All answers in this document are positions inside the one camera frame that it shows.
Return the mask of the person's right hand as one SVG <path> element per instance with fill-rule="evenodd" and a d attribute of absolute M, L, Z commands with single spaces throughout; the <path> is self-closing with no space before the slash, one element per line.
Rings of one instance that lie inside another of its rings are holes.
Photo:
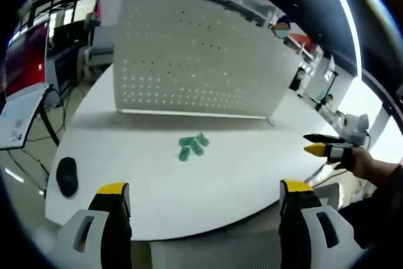
<path fill-rule="evenodd" d="M 349 157 L 344 158 L 334 169 L 346 169 L 357 178 L 366 180 L 376 187 L 382 186 L 390 174 L 388 163 L 375 160 L 362 147 L 352 148 Z"/>

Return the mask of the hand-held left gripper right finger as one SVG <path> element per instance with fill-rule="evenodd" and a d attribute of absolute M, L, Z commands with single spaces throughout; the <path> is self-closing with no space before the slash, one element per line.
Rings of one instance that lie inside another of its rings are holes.
<path fill-rule="evenodd" d="M 351 224 L 303 181 L 280 181 L 278 232 L 282 268 L 351 268 L 362 254 Z"/>

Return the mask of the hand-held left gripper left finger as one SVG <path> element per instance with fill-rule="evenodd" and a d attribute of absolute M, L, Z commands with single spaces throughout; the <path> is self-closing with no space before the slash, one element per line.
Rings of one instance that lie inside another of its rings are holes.
<path fill-rule="evenodd" d="M 56 236 L 58 268 L 131 268 L 130 194 L 127 182 L 101 187 Z"/>

